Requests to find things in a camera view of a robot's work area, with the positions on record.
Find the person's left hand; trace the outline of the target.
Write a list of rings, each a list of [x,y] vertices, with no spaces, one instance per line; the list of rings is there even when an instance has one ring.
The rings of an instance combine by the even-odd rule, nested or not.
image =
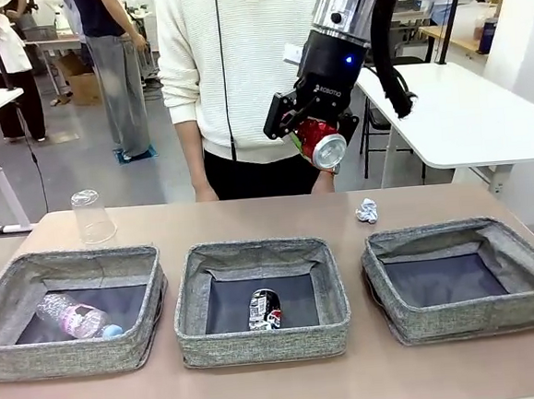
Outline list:
[[[311,194],[330,194],[334,193],[336,188],[334,180],[336,174],[329,171],[320,171],[318,177],[314,182]]]

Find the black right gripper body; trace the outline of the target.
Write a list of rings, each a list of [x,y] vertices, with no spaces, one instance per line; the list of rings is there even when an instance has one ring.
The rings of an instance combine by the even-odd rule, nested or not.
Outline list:
[[[367,52],[367,45],[311,29],[294,86],[294,110],[302,116],[335,121],[350,106]]]

